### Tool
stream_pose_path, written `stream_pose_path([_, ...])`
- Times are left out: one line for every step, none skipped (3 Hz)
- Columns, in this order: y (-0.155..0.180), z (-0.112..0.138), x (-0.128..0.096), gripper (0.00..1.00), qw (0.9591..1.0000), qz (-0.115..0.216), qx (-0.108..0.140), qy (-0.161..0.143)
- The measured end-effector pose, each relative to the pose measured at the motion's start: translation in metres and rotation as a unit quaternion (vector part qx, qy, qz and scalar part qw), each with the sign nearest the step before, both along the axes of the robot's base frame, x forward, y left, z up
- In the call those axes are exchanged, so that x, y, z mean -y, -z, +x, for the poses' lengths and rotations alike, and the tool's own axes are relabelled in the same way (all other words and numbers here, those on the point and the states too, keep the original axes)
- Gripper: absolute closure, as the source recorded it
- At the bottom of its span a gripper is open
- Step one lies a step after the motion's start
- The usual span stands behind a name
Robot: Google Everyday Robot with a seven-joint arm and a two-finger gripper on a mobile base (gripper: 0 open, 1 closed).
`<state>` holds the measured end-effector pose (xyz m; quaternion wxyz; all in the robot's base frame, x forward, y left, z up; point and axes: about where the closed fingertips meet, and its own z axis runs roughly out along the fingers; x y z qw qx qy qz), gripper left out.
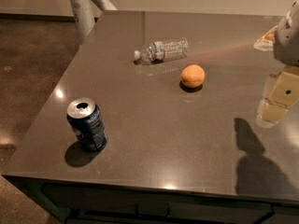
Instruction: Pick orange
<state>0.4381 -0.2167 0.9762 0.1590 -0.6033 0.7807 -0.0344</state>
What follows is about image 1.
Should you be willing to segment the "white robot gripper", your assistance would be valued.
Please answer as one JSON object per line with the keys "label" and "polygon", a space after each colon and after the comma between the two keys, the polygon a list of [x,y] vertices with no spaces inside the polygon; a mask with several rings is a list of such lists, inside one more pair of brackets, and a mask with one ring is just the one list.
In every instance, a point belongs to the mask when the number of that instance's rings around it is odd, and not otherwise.
{"label": "white robot gripper", "polygon": [[266,80],[258,107],[259,124],[277,124],[299,101],[299,0],[292,4],[275,34],[274,57],[285,66]]}

